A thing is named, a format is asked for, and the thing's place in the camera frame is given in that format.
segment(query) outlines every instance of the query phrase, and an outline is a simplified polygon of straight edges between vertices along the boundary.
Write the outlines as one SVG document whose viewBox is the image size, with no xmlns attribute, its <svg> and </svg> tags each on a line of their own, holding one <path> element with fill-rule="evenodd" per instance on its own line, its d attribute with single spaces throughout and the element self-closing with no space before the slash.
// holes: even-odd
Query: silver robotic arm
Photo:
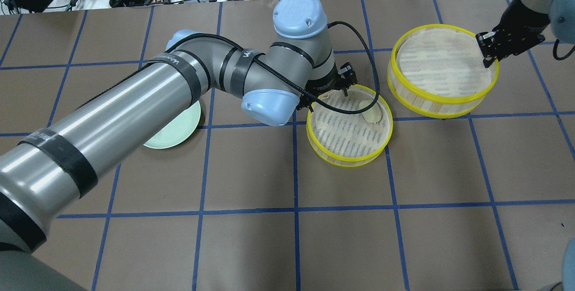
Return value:
<svg viewBox="0 0 575 291">
<path fill-rule="evenodd" d="M 557 39 L 575 44 L 575 0 L 513 0 L 493 31 L 476 35 L 483 64 L 489 67 L 495 59 L 519 55 L 543 42 L 541 33 L 549 24 Z"/>
<path fill-rule="evenodd" d="M 343 76 L 353 76 L 350 66 L 335 68 L 319 0 L 281 0 L 273 19 L 278 35 L 267 55 L 217 35 L 178 32 L 145 67 L 0 156 L 0 289 L 81 290 L 31 256 L 51 221 L 212 87 L 281 126 L 308 105 L 296 88 L 317 95 L 353 84 Z"/>
</svg>

